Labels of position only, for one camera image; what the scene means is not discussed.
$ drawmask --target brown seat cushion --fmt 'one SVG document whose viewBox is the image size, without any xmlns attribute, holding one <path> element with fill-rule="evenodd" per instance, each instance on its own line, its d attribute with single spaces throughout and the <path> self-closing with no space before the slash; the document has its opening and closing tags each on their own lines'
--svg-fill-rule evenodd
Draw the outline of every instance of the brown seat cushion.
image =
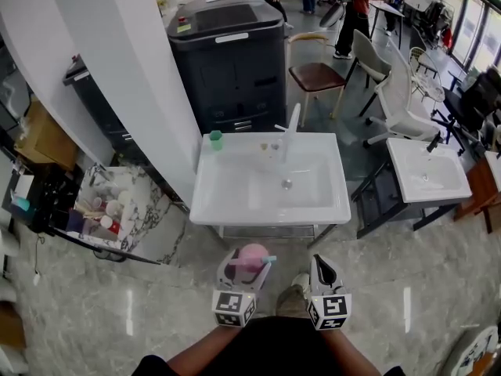
<svg viewBox="0 0 501 376">
<path fill-rule="evenodd" d="M 289 68 L 290 75 L 306 92 L 325 91 L 344 86 L 346 81 L 324 63 L 310 63 Z"/>
</svg>

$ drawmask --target green sticker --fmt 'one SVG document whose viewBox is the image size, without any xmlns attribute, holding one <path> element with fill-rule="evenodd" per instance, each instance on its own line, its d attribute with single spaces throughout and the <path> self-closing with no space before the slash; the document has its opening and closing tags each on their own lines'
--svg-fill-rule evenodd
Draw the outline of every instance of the green sticker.
<svg viewBox="0 0 501 376">
<path fill-rule="evenodd" d="M 186 25 L 181 25 L 178 27 L 178 34 L 184 31 L 189 31 L 191 29 L 191 23 L 187 23 Z"/>
</svg>

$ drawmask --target white sink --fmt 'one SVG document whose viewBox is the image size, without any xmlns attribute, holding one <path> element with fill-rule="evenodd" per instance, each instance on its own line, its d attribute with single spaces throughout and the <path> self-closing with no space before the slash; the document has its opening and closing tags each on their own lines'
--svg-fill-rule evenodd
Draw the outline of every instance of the white sink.
<svg viewBox="0 0 501 376">
<path fill-rule="evenodd" d="M 281 132 L 204 136 L 189 218 L 220 226 L 342 224 L 351 218 L 335 134 L 294 133 L 287 159 L 271 145 Z M 292 182 L 286 189 L 283 181 Z"/>
<path fill-rule="evenodd" d="M 498 187 L 498 192 L 501 192 L 501 157 L 497 159 L 497 155 L 497 152 L 485 152 L 485 158 L 487 158 L 487 163 Z"/>
<path fill-rule="evenodd" d="M 386 140 L 398 184 L 406 203 L 443 201 L 471 196 L 470 185 L 454 149 L 438 146 L 428 153 L 429 142 Z"/>
</svg>

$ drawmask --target sink drain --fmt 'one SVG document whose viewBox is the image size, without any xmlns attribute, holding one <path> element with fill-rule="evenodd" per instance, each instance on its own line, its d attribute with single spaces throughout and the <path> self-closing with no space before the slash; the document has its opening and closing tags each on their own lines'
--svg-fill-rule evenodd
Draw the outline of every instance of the sink drain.
<svg viewBox="0 0 501 376">
<path fill-rule="evenodd" d="M 290 181 L 289 179 L 284 179 L 282 181 L 282 188 L 284 188 L 285 190 L 290 190 L 290 188 L 292 188 L 292 181 Z"/>
</svg>

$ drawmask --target black faucet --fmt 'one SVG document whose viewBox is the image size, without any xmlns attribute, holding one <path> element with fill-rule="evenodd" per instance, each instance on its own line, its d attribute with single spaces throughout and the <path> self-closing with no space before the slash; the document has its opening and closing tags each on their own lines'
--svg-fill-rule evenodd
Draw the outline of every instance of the black faucet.
<svg viewBox="0 0 501 376">
<path fill-rule="evenodd" d="M 442 141 L 442 136 L 440 135 L 440 131 L 437 133 L 437 135 L 433 138 L 433 140 L 430 142 L 430 144 L 426 147 L 426 150 L 428 153 L 431 153 L 431 151 L 437 147 L 438 143 Z"/>
</svg>

